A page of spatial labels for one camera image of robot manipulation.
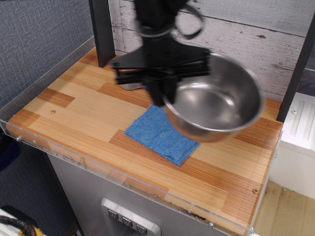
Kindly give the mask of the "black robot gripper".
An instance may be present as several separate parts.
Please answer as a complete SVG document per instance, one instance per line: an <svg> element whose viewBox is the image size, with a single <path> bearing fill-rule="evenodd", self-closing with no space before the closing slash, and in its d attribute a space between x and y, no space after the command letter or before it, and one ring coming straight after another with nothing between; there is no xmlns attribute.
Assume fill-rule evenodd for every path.
<svg viewBox="0 0 315 236"><path fill-rule="evenodd" d="M166 77L162 82L146 82L147 91L156 106L163 106L165 101L175 102L181 77L208 75L210 72L210 50L182 44L172 37L171 32L172 29L138 29L143 45L110 63L117 72L119 85L145 82L149 75L177 75Z"/></svg>

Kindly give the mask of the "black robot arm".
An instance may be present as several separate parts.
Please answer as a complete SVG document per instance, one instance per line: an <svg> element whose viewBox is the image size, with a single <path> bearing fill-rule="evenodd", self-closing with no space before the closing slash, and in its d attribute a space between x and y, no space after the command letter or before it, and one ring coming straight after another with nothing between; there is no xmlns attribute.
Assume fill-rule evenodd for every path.
<svg viewBox="0 0 315 236"><path fill-rule="evenodd" d="M185 0L136 0L135 27L143 45L111 61L117 84L142 83L153 103L174 103L177 84L183 79L209 75L210 50L176 41L171 32L181 9L202 19Z"/></svg>

